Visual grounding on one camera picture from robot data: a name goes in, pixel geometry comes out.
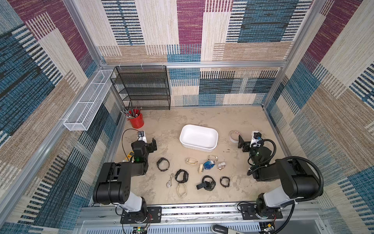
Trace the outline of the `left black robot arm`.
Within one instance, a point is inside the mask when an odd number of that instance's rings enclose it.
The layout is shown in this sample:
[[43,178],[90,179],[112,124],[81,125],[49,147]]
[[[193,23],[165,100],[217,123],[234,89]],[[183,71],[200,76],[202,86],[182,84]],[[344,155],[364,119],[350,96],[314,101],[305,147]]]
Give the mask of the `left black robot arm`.
[[114,204],[123,210],[122,224],[150,222],[152,218],[145,199],[131,192],[131,179],[146,174],[149,153],[157,150],[156,140],[152,139],[151,143],[135,141],[131,147],[134,156],[128,162],[103,164],[93,190],[94,203]]

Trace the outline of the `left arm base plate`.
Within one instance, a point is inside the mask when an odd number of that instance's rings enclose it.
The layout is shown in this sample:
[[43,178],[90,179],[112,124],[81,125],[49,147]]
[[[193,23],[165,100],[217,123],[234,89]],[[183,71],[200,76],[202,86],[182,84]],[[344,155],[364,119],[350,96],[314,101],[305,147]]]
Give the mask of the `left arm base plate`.
[[162,207],[147,207],[141,208],[139,212],[122,211],[120,223],[121,224],[146,224],[146,223],[160,223],[162,215]]

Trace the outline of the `rose gold white strap watch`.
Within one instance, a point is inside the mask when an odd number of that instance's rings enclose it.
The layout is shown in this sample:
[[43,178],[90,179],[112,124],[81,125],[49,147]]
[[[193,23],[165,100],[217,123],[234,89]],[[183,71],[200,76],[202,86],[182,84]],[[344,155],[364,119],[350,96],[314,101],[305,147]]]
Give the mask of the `rose gold white strap watch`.
[[227,164],[225,162],[220,162],[220,163],[217,164],[217,169],[218,170],[223,170],[223,169],[225,169],[226,165]]

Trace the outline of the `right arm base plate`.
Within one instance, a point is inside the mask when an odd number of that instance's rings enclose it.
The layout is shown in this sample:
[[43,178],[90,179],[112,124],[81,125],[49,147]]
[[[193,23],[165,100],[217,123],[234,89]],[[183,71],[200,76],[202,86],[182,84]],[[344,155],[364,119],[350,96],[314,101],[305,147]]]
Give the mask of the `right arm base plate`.
[[283,218],[280,208],[258,207],[257,204],[252,202],[239,202],[237,204],[237,210],[242,214],[243,220],[274,220]]

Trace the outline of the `black chunky digital watch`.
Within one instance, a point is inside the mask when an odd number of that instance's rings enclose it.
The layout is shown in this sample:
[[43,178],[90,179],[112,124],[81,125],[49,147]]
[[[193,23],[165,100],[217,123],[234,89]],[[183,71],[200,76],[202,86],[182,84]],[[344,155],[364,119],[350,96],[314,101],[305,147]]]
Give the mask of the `black chunky digital watch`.
[[179,169],[174,178],[179,184],[184,184],[189,180],[189,173],[186,170]]

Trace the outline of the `small black round watch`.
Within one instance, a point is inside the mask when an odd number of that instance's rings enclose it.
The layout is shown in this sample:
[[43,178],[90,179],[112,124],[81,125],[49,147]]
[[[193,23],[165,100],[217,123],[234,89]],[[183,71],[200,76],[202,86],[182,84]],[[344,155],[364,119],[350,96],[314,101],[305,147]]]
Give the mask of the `small black round watch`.
[[220,184],[224,188],[229,188],[230,187],[230,178],[227,176],[222,176],[220,178]]

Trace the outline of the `black watch with strap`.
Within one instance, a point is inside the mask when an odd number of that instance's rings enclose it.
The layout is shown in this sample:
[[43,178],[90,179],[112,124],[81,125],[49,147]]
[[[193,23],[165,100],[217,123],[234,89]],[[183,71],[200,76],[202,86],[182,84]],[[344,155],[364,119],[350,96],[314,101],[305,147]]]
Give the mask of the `black watch with strap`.
[[213,191],[216,186],[216,181],[213,177],[206,175],[203,177],[202,182],[196,186],[197,190],[205,189],[206,191]]

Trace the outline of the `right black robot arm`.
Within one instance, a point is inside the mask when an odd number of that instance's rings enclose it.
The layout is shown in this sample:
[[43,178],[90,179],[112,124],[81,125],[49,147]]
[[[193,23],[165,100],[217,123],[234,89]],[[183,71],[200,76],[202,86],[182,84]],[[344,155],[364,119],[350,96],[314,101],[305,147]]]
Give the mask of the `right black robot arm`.
[[267,219],[275,217],[280,208],[314,200],[323,194],[324,178],[316,164],[297,156],[272,162],[277,146],[273,140],[264,139],[260,132],[253,132],[251,141],[238,136],[238,148],[249,154],[247,176],[257,182],[279,180],[281,183],[274,190],[261,193],[247,213],[254,212],[259,219]]

